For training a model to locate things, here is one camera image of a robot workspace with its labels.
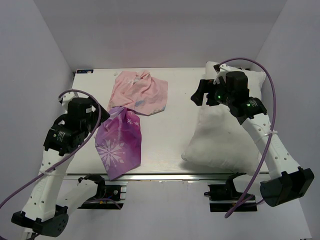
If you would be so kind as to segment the pink and purple Frozen pillowcase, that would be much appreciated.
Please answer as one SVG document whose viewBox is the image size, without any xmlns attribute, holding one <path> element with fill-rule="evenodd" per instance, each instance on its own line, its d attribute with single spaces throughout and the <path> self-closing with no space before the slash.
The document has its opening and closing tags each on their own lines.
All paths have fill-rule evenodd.
<svg viewBox="0 0 320 240">
<path fill-rule="evenodd" d="M 122 71 L 116 77 L 107 107 L 110 117 L 95 135 L 95 148 L 110 180 L 141 164 L 139 116 L 165 110 L 168 86 L 166 80 L 155 78 L 146 70 Z"/>
</svg>

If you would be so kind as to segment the white pillow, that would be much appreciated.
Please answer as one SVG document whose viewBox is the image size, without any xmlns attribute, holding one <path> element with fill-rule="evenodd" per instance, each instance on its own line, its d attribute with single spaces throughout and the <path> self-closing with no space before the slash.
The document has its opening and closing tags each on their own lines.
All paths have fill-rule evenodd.
<svg viewBox="0 0 320 240">
<path fill-rule="evenodd" d="M 206 102 L 205 97 L 182 159 L 221 171 L 253 175 L 261 159 L 254 141 L 227 106 L 208 106 Z"/>
</svg>

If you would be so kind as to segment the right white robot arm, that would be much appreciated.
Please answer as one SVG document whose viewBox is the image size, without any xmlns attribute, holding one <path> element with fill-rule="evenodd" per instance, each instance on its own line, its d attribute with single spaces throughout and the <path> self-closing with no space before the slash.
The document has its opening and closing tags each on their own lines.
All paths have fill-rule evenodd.
<svg viewBox="0 0 320 240">
<path fill-rule="evenodd" d="M 315 176 L 311 169 L 303 169 L 288 153 L 274 130 L 262 101 L 253 97 L 248 88 L 248 76 L 241 71 L 220 72 L 214 79 L 201 79 L 191 100 L 202 106 L 226 106 L 237 125 L 247 132 L 261 154 L 261 162 L 250 179 L 247 171 L 238 171 L 228 180 L 226 195 L 236 200 L 251 193 L 260 168 L 266 164 L 269 178 L 258 183 L 257 193 L 271 207 L 301 198 Z"/>
</svg>

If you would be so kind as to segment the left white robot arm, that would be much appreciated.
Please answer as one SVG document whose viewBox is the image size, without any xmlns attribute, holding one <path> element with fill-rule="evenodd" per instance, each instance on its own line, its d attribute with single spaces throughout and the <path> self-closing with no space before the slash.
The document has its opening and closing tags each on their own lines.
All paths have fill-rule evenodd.
<svg viewBox="0 0 320 240">
<path fill-rule="evenodd" d="M 56 238 L 78 207 L 90 199 L 99 200 L 105 196 L 104 178 L 88 174 L 79 178 L 73 190 L 58 198 L 76 152 L 109 116 L 92 97 L 69 100 L 66 113 L 59 116 L 48 130 L 39 176 L 26 205 L 12 215 L 12 223 L 32 229 L 39 235 Z"/>
</svg>

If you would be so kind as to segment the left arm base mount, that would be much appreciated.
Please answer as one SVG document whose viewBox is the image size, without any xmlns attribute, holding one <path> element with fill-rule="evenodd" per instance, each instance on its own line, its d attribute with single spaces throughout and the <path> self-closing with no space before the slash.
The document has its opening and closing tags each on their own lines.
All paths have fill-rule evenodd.
<svg viewBox="0 0 320 240">
<path fill-rule="evenodd" d="M 94 183 L 97 187 L 95 195 L 82 203 L 78 209 L 86 210 L 121 210 L 126 198 L 127 187 L 120 184 L 106 183 L 98 174 L 88 174 L 78 178 L 78 186 L 85 181 Z"/>
</svg>

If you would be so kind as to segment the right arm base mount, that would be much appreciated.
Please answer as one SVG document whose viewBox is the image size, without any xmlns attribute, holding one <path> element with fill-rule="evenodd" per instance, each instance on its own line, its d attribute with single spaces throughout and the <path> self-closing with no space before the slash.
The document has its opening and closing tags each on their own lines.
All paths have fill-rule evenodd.
<svg viewBox="0 0 320 240">
<path fill-rule="evenodd" d="M 227 213 L 240 199 L 242 192 L 236 190 L 234 179 L 240 176 L 247 177 L 244 173 L 206 173 L 208 190 L 203 194 L 209 199 L 211 213 Z"/>
</svg>

